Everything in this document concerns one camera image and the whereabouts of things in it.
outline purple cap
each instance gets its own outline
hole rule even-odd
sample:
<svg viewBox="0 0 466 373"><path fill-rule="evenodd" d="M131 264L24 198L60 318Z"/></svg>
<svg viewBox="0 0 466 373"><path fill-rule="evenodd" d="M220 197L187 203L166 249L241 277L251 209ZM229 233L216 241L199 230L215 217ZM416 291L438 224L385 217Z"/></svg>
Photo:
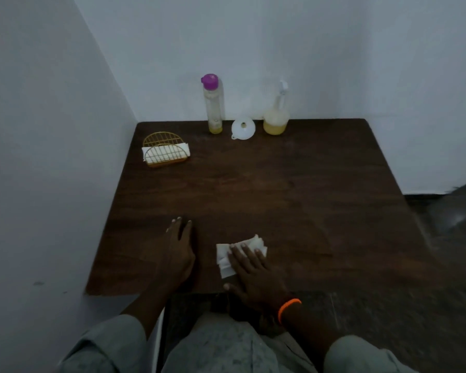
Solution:
<svg viewBox="0 0 466 373"><path fill-rule="evenodd" d="M205 90L216 90L219 87L219 78L215 74L209 73L202 77Z"/></svg>

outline orange wristband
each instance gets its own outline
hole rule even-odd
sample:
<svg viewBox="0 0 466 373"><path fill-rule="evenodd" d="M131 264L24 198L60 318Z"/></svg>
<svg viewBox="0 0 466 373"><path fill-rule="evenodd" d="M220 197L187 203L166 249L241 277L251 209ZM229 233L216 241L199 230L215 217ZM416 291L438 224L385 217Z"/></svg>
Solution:
<svg viewBox="0 0 466 373"><path fill-rule="evenodd" d="M294 303L299 303L301 304L302 301L300 301L298 298L292 298L290 301L285 302L283 305L281 305L280 309L278 310L278 323L281 325L281 315L285 311L287 307L289 307L291 304Z"/></svg>

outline dark brown tabletop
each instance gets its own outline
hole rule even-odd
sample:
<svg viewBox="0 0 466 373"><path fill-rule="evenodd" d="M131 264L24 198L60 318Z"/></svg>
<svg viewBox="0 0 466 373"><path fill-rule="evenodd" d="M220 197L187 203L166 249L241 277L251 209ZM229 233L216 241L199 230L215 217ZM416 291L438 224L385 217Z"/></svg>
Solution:
<svg viewBox="0 0 466 373"><path fill-rule="evenodd" d="M86 287L89 295L142 291L171 219L195 225L196 264L186 291L222 291L216 244L258 234L291 290L417 285L439 268L425 246L367 122L291 120L284 134L260 122L249 140L207 123L137 125ZM182 163L149 168L143 139L169 131L189 144Z"/></svg>

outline gold wire napkin holder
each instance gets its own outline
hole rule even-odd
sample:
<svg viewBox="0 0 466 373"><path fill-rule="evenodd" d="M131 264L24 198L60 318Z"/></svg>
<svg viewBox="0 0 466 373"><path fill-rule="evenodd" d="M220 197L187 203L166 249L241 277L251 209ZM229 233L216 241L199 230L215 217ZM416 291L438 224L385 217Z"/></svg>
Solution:
<svg viewBox="0 0 466 373"><path fill-rule="evenodd" d="M160 168L172 163L183 162L188 159L186 150L178 144L185 142L173 132L155 132L145 137L143 147L149 150L145 152L144 159L151 168Z"/></svg>

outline plastic bottle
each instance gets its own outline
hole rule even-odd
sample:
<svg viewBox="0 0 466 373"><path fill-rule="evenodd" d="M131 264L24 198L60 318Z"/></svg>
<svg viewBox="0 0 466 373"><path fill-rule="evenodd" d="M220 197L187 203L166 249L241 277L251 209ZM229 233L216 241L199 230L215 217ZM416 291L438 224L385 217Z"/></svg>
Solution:
<svg viewBox="0 0 466 373"><path fill-rule="evenodd" d="M285 81L280 81L280 94L278 107L273 107L264 113L264 131L270 135L281 135L290 119L290 114L284 110L285 95L288 91L288 84Z"/></svg>
<svg viewBox="0 0 466 373"><path fill-rule="evenodd" d="M209 131L217 134L223 131L221 118L219 78L215 74L206 74L201 79L204 84L205 107L209 122Z"/></svg>

